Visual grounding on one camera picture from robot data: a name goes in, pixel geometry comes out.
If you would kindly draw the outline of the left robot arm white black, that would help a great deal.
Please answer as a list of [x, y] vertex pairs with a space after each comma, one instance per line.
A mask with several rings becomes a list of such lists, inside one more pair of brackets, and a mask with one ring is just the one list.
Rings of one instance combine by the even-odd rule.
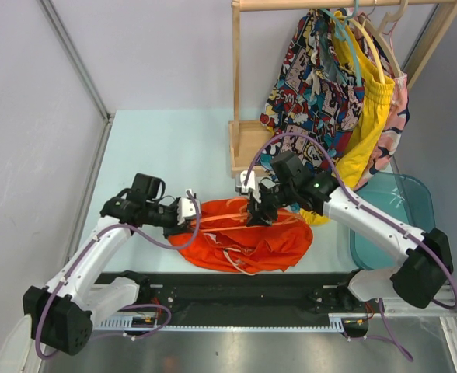
[[122, 309], [141, 311], [150, 305], [145, 277], [126, 271], [105, 288], [92, 292], [115, 252], [133, 235], [172, 249], [141, 230], [147, 225], [171, 230], [201, 227], [201, 207], [195, 192], [186, 190], [169, 205], [162, 204], [165, 182], [138, 173], [130, 187], [111, 197], [101, 209], [90, 236], [73, 257], [43, 287], [29, 287], [23, 312], [30, 317], [31, 338], [37, 356], [45, 361], [58, 352], [78, 354], [95, 326]]

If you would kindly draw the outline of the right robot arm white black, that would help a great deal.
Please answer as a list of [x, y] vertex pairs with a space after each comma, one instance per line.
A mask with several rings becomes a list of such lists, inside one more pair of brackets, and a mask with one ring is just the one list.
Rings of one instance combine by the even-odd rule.
[[429, 232], [403, 223], [360, 198], [335, 176], [313, 173], [298, 156], [287, 151], [272, 160], [277, 177], [264, 186], [252, 170], [236, 179], [236, 189], [249, 195], [249, 226], [271, 226], [283, 207], [298, 204], [309, 212], [347, 226], [382, 249], [394, 260], [391, 268], [355, 270], [340, 284], [338, 302], [356, 312], [366, 301], [397, 296], [425, 309], [452, 274], [448, 236], [433, 228]]

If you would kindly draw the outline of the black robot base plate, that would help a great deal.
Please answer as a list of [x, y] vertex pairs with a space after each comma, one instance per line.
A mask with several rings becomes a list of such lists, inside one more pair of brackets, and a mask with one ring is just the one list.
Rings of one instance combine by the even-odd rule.
[[328, 316], [344, 330], [364, 333], [378, 312], [375, 301], [340, 296], [344, 274], [140, 274], [143, 299], [118, 315], [139, 315], [133, 325], [325, 326]]

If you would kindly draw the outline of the orange shorts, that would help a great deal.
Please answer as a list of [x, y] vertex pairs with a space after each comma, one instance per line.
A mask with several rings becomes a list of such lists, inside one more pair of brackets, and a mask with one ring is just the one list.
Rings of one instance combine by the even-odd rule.
[[313, 233], [304, 224], [257, 227], [223, 232], [201, 232], [180, 250], [197, 267], [253, 276], [262, 271], [286, 271], [312, 245]]

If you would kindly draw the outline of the orange plastic hanger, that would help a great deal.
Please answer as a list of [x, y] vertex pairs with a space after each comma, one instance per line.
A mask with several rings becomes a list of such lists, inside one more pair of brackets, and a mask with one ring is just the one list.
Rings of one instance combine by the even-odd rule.
[[305, 219], [284, 208], [277, 211], [277, 219], [249, 225], [251, 215], [248, 212], [249, 200], [245, 197], [233, 197], [226, 200], [211, 200], [201, 203], [201, 232], [223, 232], [257, 227], [291, 225], [295, 223], [308, 226]]

